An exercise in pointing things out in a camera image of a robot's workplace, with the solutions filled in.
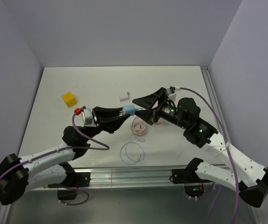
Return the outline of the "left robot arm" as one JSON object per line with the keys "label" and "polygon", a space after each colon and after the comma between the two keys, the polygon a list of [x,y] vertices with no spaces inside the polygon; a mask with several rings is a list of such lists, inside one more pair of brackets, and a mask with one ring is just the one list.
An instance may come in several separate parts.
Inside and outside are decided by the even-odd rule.
{"label": "left robot arm", "polygon": [[101,132],[113,134],[135,110],[134,105],[77,108],[72,125],[63,131],[62,144],[28,156],[6,156],[0,164],[0,203],[12,204],[25,193],[43,186],[72,189],[77,184],[77,175],[69,161],[84,156],[88,150],[109,150],[107,144],[94,137]]}

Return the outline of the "white charger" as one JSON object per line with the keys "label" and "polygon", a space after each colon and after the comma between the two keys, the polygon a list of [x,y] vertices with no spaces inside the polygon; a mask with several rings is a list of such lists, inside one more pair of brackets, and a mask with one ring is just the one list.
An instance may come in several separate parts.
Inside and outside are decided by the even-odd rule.
{"label": "white charger", "polygon": [[121,91],[117,94],[119,102],[124,102],[130,100],[130,92]]}

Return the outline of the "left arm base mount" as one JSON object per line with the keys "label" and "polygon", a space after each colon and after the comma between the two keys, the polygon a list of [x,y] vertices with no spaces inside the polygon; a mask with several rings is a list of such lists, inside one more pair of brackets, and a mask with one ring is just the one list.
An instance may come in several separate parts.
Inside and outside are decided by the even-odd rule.
{"label": "left arm base mount", "polygon": [[[88,187],[90,183],[90,173],[84,172],[69,174],[61,183],[48,184],[48,188],[63,188],[63,190],[57,191],[57,198],[60,203],[67,204],[69,206],[76,206],[86,203],[89,200],[89,193],[82,189]],[[77,196],[86,196],[84,201],[71,203]]]}

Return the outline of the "blue charger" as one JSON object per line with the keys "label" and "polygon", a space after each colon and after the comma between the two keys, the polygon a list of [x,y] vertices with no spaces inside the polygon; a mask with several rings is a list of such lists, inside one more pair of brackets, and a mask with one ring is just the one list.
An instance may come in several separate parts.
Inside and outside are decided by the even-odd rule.
{"label": "blue charger", "polygon": [[135,115],[135,112],[136,112],[136,108],[134,105],[126,105],[126,106],[123,106],[122,109],[119,111],[119,115],[120,116],[124,116],[124,115],[133,116]]}

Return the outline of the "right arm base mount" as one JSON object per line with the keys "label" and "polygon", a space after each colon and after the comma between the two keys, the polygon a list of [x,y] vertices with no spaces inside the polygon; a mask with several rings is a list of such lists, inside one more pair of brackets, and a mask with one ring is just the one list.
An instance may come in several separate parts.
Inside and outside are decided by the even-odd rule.
{"label": "right arm base mount", "polygon": [[186,168],[172,169],[169,181],[173,184],[183,184],[185,193],[190,197],[203,196],[205,192],[204,183],[209,182],[200,179],[195,173],[188,171]]}

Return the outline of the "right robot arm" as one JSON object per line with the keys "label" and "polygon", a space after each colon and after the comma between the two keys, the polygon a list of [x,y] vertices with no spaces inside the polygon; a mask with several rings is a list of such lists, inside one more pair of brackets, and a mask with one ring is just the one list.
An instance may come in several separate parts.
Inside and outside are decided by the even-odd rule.
{"label": "right robot arm", "polygon": [[204,121],[193,98],[181,98],[177,105],[169,100],[169,90],[160,88],[132,102],[142,110],[135,114],[149,125],[164,119],[184,130],[186,140],[223,162],[228,169],[193,158],[184,169],[172,171],[174,184],[206,180],[237,192],[252,207],[261,207],[268,194],[268,167],[248,158],[217,129]]}

